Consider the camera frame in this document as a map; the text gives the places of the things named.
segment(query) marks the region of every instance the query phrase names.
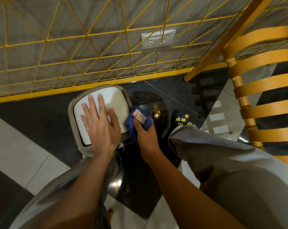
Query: person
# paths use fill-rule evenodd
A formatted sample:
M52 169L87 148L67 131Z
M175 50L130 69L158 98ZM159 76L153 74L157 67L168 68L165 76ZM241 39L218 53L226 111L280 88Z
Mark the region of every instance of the person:
M109 176L117 172L112 164L121 134L114 110L109 123L101 95L98 103L99 115L89 95L81 116L96 153L42 189L11 228L111 228L104 193ZM288 229L287 165L252 146L180 125L168 142L188 162L201 183L198 189L164 156L154 125L145 131L138 120L133 123L142 158L180 229Z

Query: person's left hand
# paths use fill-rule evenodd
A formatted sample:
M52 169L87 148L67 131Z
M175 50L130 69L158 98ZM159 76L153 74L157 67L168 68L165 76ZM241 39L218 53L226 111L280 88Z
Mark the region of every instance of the person's left hand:
M109 110L109 123L104 98L98 94L99 113L97 113L94 99L88 95L89 108L87 104L81 104L84 109L85 116L81 115L81 119L85 125L86 131L89 135L91 145L96 153L107 156L111 159L113 157L116 147L121 141L121 131L119 121L114 112L114 109Z

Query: hand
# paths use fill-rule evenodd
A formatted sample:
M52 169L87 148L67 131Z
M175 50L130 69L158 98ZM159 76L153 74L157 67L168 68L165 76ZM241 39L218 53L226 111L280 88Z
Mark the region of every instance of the hand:
M88 95L89 108L86 104L81 104L85 116L81 115L80 117L89 135L93 150L111 160L116 147L121 141L120 125L113 108L109 110L111 124L109 123L104 98L101 94L98 94L97 98L100 117L91 95Z
M134 118L132 122L138 132L138 144L141 149L142 158L145 162L149 163L156 155L162 153L158 145L155 125L151 125L145 131L137 119Z

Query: yellow baseboard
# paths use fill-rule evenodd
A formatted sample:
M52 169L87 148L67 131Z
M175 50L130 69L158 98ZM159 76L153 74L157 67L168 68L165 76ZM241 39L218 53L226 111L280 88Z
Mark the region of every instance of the yellow baseboard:
M214 63L214 64L209 65L205 70L213 70L213 69L223 68L226 66L227 65L224 62L219 62L219 63ZM16 94L16 95L11 95L11 96L2 96L0 97L0 103L27 100L27 99L33 99L33 98L38 98L38 97L43 97L43 96L64 94L64 93L69 93L69 92L85 91L90 88L94 88L96 86L103 85L103 84L120 85L120 84L127 84L127 83L140 82L140 81L145 81L145 80L176 76L176 75L188 73L192 70L192 68L193 67L189 67L189 68L183 68L183 69L178 69L178 70L169 70L169 71L163 71L160 73L146 74L146 75L140 75L140 76L135 76L135 77L116 79L116 80L108 80L108 81L97 82L97 83L81 84L77 86L63 87L63 88L55 88L52 90L21 93L21 94Z

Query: gray pants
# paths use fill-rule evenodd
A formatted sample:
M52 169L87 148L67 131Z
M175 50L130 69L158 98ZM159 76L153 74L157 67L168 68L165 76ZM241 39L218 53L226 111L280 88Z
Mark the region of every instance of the gray pants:
M179 126L169 137L174 152L188 162L200 190L248 229L288 229L288 166L252 146ZM36 228L88 164L84 159L45 186L21 211L11 228ZM110 228L106 190L117 172L113 159L105 176L96 228Z

